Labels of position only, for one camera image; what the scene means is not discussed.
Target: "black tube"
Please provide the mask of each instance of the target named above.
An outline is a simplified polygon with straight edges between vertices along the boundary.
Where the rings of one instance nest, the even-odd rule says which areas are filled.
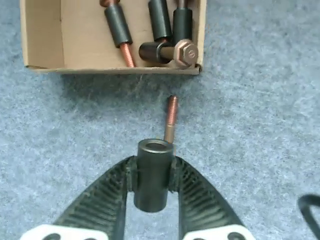
[[[166,207],[173,159],[172,144],[160,139],[139,142],[136,157],[137,188],[134,192],[134,205],[138,209],[155,213]]]
[[[161,38],[171,41],[172,30],[167,0],[150,0],[148,7],[154,41],[158,41]]]
[[[171,47],[171,44],[168,42],[144,42],[139,48],[139,56],[146,62],[168,64],[172,59],[160,55],[162,47]]]
[[[115,47],[119,48],[123,43],[132,44],[132,37],[122,7],[118,4],[112,4],[104,10],[104,15]]]
[[[182,39],[192,41],[193,19],[190,8],[177,8],[173,12],[173,45]]]

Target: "ribbed black handle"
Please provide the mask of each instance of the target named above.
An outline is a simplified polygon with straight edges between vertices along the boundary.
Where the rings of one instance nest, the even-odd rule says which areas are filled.
[[[124,238],[129,157],[92,183],[54,224],[105,232],[109,240]]]
[[[243,225],[221,194],[195,168],[177,159],[180,238],[197,230]]]

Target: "copper threaded rod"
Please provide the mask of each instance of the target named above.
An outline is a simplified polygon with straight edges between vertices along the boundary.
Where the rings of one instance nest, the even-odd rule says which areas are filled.
[[[100,6],[102,7],[109,7],[112,4],[118,4],[120,0],[100,0]]]
[[[120,0],[100,0],[100,5],[105,8],[109,8],[112,5],[119,4]],[[119,45],[125,64],[129,68],[136,66],[133,54],[131,52],[131,46],[128,42],[123,42]]]
[[[129,68],[134,68],[136,66],[134,58],[131,53],[131,48],[129,43],[122,43],[120,49],[126,63],[126,66]]]
[[[186,9],[188,7],[188,0],[178,0],[178,8]]]
[[[175,139],[175,124],[178,113],[178,97],[175,95],[170,96],[168,103],[168,112],[166,116],[164,140],[172,144]]]

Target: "bolt thread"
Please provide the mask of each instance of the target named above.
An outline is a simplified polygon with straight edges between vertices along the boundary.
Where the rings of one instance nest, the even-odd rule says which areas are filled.
[[[178,8],[185,9],[188,7],[188,0],[177,0]]]
[[[134,68],[136,66],[133,55],[131,53],[131,48],[129,43],[122,43],[120,49],[125,61],[125,64],[129,68]]]
[[[168,112],[166,118],[166,124],[170,126],[174,126],[177,120],[178,113],[178,97],[173,95],[169,98],[168,103]]]
[[[100,0],[100,6],[108,8],[110,5],[118,4],[119,0]]]

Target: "hex bolt head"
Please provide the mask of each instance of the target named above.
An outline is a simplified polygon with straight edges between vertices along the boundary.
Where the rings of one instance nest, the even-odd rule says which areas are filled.
[[[197,63],[199,50],[189,39],[180,40],[174,47],[173,59],[177,67],[187,69]]]

